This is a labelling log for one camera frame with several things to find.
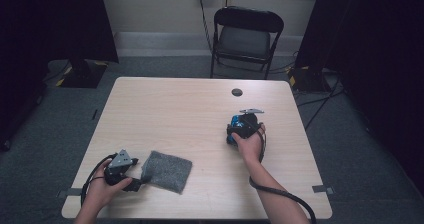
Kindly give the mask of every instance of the person's left hand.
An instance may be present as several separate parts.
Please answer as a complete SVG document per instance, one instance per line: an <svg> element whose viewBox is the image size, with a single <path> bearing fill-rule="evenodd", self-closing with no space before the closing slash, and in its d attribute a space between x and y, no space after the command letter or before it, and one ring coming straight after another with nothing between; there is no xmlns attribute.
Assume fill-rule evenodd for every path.
<svg viewBox="0 0 424 224"><path fill-rule="evenodd" d="M107 167L107 165L109 165L111 161L112 160L104 161L96 170L88 188L84 204L87 202L87 204L89 204L92 208L100 210L104 206L109 204L109 202L113 199L116 193L118 193L120 190L124 189L131 183L131 177L125 178L124 180L120 181L119 183L113 186L109 186L109 184L106 183L104 178L104 169Z"/></svg>

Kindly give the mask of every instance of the wooden table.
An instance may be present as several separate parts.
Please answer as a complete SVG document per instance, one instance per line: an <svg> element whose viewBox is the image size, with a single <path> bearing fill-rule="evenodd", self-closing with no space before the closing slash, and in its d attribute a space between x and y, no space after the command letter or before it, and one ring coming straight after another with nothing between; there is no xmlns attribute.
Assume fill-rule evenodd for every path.
<svg viewBox="0 0 424 224"><path fill-rule="evenodd" d="M236 97L232 90L243 95ZM226 144L226 127L239 110L257 108L267 128L263 165L291 193L304 199L317 218L332 210L289 85L283 81L121 77L116 80L73 188L81 188L105 156L126 149L139 163L127 171L139 178L152 150L193 162L183 193L151 185L120 192L99 218L267 219L237 149ZM75 218L79 197L62 209Z"/></svg>

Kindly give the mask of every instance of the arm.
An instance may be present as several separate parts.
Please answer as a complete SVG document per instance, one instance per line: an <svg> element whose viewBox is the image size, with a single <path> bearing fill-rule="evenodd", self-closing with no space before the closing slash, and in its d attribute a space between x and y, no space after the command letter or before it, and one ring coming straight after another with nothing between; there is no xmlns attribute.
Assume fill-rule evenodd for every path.
<svg viewBox="0 0 424 224"><path fill-rule="evenodd" d="M109 204L116 193L128 186L132 178L126 178L114 186L109 186L104 179L104 169L111 160L107 160L97 169L91 180L87 197L82 204L81 210L75 218L75 224L95 223L100 210Z"/></svg>
<svg viewBox="0 0 424 224"><path fill-rule="evenodd" d="M263 134L265 126L259 131ZM261 139L257 133L247 139L232 134L252 180L261 186L286 191L259 162ZM271 223L309 223L299 204L289 198L258 190L259 198Z"/></svg>

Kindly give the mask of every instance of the gray cloth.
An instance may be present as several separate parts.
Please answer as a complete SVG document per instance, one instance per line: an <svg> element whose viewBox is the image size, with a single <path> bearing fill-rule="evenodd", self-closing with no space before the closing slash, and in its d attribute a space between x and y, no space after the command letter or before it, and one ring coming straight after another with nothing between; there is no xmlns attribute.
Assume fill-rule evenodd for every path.
<svg viewBox="0 0 424 224"><path fill-rule="evenodd" d="M141 178L151 178L149 183L181 194L192 165L186 159L152 151L142 166Z"/></svg>

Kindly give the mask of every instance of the gray carpet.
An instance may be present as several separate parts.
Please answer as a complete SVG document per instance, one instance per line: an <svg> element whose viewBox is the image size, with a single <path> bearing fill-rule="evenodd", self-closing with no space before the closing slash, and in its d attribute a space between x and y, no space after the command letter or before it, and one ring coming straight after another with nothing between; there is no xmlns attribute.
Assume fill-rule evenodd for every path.
<svg viewBox="0 0 424 224"><path fill-rule="evenodd" d="M291 57L276 57L272 68L292 61ZM108 67L97 89L58 88L54 84L60 76L49 80L42 103L12 138L12 149L0 153L0 223L72 222L61 216L64 199L56 198L56 194L72 185L116 78L208 78L209 63L206 56L123 57L120 64ZM65 61L51 62L50 74L59 72L65 64ZM262 73L225 67L218 67L216 72L234 78L263 77ZM336 75L326 77L330 85L336 83ZM287 77L277 73L269 79L287 80ZM338 84L336 93L340 90L342 86ZM294 95L298 104L326 96ZM320 104L299 107L305 125ZM323 182L335 190L329 196L333 216L318 223L424 222L422 198L396 160L367 132L360 110L346 95L331 98L310 124L307 134ZM99 220L99 223L139 222Z"/></svg>

